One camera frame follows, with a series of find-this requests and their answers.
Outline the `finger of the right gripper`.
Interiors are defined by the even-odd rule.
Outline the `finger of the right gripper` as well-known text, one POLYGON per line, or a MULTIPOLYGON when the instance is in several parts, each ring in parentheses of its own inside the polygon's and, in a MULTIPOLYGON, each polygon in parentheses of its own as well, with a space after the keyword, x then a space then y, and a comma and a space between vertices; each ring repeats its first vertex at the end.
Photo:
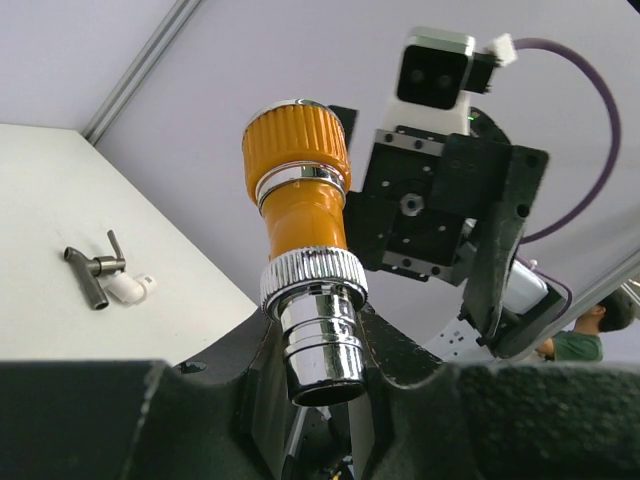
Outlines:
POLYGON ((479 243, 463 291, 461 317, 479 333, 478 343, 497 358, 522 352, 535 337, 536 316, 549 297, 547 283, 516 259, 525 220, 549 155, 506 145, 505 177, 498 199, 475 224, 479 243))
POLYGON ((359 111, 357 109, 339 105, 329 105, 328 108, 337 116, 337 118, 341 122, 344 131, 345 145, 347 149, 350 149, 359 111))

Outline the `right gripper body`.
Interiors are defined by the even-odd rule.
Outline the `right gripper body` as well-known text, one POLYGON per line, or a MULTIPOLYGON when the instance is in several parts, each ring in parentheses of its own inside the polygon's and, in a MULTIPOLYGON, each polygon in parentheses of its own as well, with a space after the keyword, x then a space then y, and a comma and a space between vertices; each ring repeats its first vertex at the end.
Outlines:
POLYGON ((347 195, 349 250, 369 271, 461 284, 509 158, 509 146, 476 137, 377 130, 363 186, 347 195))

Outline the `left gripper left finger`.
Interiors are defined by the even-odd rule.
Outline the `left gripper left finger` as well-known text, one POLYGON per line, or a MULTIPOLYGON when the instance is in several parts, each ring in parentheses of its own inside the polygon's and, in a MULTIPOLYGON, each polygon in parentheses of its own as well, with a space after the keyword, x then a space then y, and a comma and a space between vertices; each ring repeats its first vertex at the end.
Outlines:
POLYGON ((185 374, 162 361, 1 366, 5 479, 276 479, 289 412, 281 330, 255 313, 185 374))

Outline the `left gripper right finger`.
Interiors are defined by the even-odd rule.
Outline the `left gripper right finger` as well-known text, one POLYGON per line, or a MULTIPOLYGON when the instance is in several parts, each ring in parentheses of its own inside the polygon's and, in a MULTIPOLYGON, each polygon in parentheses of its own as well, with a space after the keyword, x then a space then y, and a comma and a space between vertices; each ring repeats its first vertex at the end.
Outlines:
POLYGON ((635 365, 444 363, 365 308, 360 479, 635 479, 635 365))

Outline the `orange water faucet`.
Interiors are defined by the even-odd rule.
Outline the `orange water faucet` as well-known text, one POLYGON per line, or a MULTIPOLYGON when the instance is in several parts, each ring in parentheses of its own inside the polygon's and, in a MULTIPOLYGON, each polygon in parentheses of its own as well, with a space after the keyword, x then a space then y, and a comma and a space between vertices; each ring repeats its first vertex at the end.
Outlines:
POLYGON ((368 284, 346 241, 351 170, 342 123, 312 100, 280 101, 252 117, 242 153, 270 242, 260 303, 282 329, 288 397, 302 407, 349 402, 366 389, 356 330, 368 284))

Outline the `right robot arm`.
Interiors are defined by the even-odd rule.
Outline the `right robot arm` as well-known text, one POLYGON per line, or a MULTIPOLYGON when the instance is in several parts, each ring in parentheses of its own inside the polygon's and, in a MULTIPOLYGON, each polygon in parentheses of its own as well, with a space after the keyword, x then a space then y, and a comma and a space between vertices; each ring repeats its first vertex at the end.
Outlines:
POLYGON ((470 135, 404 125, 376 133, 347 244, 369 271, 461 287, 459 317, 500 359, 530 347, 569 309, 571 290, 521 260, 544 151, 517 146, 479 111, 470 135))

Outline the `white elbow fitting right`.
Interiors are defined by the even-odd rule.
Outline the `white elbow fitting right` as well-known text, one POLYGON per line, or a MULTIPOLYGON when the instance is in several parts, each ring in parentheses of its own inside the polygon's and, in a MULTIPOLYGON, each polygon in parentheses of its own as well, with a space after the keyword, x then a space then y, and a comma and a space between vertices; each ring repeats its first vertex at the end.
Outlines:
POLYGON ((132 277, 127 272, 119 272, 107 283, 107 291, 124 305, 136 305, 145 301, 157 288, 157 281, 151 275, 132 277))

